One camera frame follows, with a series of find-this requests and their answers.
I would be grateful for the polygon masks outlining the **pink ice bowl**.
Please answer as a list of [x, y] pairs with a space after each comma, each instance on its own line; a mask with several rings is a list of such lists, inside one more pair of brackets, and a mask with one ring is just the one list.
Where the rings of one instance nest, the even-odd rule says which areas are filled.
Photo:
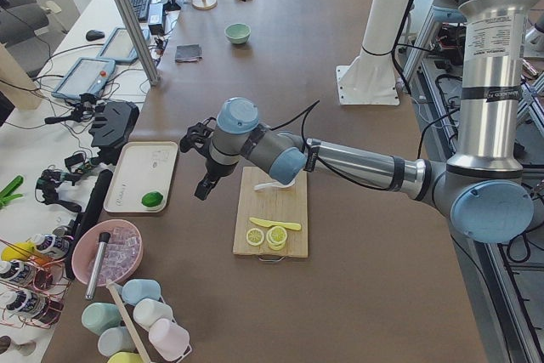
[[82, 284], [88, 283], [99, 246], [99, 235], [103, 232], [110, 233], [110, 239], [105, 248], [98, 286], [105, 286], [107, 281], [125, 281], [141, 263], [144, 249], [138, 228], [123, 219], [103, 221], [82, 236], [72, 255], [72, 270]]

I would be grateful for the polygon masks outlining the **green lime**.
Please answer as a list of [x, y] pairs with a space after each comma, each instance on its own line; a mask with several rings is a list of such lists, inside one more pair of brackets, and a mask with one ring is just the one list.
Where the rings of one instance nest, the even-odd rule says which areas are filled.
[[159, 207], [163, 202], [164, 196], [160, 191], [154, 190], [145, 193], [141, 197], [141, 204], [146, 208]]

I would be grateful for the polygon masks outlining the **teal green plastic cup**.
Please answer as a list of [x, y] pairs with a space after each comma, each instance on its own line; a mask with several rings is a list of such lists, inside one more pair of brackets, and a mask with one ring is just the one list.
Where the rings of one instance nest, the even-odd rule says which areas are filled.
[[113, 303], [91, 303], [82, 312], [81, 321], [85, 328], [100, 336], [107, 329], [118, 327], [122, 317]]

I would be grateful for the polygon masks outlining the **blue teach pendant near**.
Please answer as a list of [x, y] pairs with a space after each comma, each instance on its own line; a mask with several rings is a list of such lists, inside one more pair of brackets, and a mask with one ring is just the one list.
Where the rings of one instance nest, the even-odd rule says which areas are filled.
[[116, 69], [116, 62], [105, 58], [79, 58], [55, 86], [52, 96], [79, 100], [81, 94], [99, 96]]

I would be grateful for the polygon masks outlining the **blue teach pendant far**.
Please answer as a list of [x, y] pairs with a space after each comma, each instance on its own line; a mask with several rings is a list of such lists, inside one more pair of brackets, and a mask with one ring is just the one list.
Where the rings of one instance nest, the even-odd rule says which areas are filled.
[[116, 27], [111, 32], [97, 56], [114, 60], [118, 65], [131, 65], [138, 58], [131, 37], [124, 27]]

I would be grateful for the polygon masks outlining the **yellow plastic knife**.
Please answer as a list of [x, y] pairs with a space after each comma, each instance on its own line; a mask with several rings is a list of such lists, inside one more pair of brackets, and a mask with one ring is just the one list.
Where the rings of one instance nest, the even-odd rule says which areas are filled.
[[278, 226], [286, 230], [293, 230], [293, 231], [300, 231], [302, 229], [302, 225], [300, 223], [294, 223], [294, 222], [274, 221], [274, 220], [255, 218], [255, 217], [250, 217], [249, 221], [252, 224], [255, 224], [257, 226], [264, 227], [264, 228], [271, 228], [271, 227]]

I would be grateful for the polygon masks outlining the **single lemon slice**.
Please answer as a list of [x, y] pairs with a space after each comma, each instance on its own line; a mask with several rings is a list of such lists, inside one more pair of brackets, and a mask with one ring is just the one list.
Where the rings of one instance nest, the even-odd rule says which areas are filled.
[[252, 247], [259, 247], [265, 239], [264, 232], [259, 228], [251, 228], [246, 232], [246, 243]]

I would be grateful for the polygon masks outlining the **white ceramic spoon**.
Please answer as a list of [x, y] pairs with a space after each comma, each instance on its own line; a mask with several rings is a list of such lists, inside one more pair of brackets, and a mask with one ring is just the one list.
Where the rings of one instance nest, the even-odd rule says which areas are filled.
[[262, 183], [262, 184], [256, 184], [253, 189], [255, 191], [262, 191], [262, 190], [267, 190], [267, 189], [288, 189], [290, 187], [292, 187], [293, 185], [295, 184], [295, 181], [293, 180], [292, 182], [288, 183], [288, 184], [282, 184], [280, 182], [267, 182], [267, 183]]

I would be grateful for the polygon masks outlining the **green bowl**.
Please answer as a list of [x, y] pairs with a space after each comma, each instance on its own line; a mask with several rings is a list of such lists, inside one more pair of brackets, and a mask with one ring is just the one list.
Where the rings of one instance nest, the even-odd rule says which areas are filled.
[[233, 45], [242, 45], [247, 43], [251, 32], [251, 27], [244, 23], [234, 23], [224, 29], [224, 35]]

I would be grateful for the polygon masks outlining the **aluminium frame post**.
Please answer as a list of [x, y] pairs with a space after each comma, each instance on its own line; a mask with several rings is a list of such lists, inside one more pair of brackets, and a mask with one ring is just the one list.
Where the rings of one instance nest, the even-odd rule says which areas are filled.
[[157, 85], [160, 81], [160, 77], [156, 69], [155, 62], [151, 58], [150, 50], [147, 47], [147, 43], [133, 11], [130, 0], [114, 0], [114, 2], [150, 85]]

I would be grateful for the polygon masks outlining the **light blue plastic cup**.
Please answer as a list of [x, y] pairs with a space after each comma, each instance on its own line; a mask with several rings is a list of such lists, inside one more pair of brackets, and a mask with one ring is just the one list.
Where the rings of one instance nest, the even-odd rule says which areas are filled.
[[123, 302], [132, 306], [146, 298], [159, 300], [161, 295], [162, 289], [159, 282], [152, 279], [132, 279], [122, 288]]

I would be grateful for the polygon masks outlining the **metal muddler in bowl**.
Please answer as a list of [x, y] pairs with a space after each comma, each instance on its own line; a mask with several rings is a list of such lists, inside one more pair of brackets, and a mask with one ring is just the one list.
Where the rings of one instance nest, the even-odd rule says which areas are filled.
[[106, 251], [110, 238], [111, 238], [111, 234], [109, 232], [102, 232], [99, 234], [98, 248], [97, 248], [95, 260], [93, 262], [93, 268], [91, 270], [91, 273], [88, 279], [87, 289], [84, 295], [84, 298], [88, 301], [91, 301], [94, 299], [96, 287], [99, 282], [99, 274], [100, 274], [102, 264], [105, 258], [105, 251]]

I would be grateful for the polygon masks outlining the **green plastic clamp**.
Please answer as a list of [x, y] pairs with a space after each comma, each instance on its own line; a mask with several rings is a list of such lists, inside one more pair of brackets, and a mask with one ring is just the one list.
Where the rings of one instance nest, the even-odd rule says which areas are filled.
[[12, 200], [21, 198], [21, 193], [15, 191], [23, 184], [24, 177], [22, 175], [15, 176], [0, 192], [0, 207], [7, 206]]

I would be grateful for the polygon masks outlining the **bamboo cutting board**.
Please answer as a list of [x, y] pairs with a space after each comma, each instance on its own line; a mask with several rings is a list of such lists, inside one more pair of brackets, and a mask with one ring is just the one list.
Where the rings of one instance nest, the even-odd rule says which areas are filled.
[[[256, 191], [258, 184], [269, 183], [272, 178], [257, 167], [244, 167], [241, 174], [241, 191], [235, 223], [233, 254], [244, 256], [277, 256], [306, 258], [309, 255], [309, 223], [307, 201], [307, 176], [300, 172], [288, 188], [266, 188]], [[286, 245], [280, 251], [269, 248], [266, 242], [259, 246], [247, 243], [247, 232], [256, 225], [250, 218], [275, 222], [301, 224], [300, 231], [287, 231]]]

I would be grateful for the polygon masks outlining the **blue teach pendant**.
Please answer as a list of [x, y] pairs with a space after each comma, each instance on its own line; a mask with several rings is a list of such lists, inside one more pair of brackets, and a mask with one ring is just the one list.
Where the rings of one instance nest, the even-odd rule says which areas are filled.
[[116, 69], [116, 62], [105, 58], [79, 58], [55, 86], [52, 96], [79, 100], [81, 94], [99, 96]]
[[114, 60], [118, 65], [131, 65], [138, 58], [131, 37], [124, 27], [116, 27], [111, 32], [97, 56]]

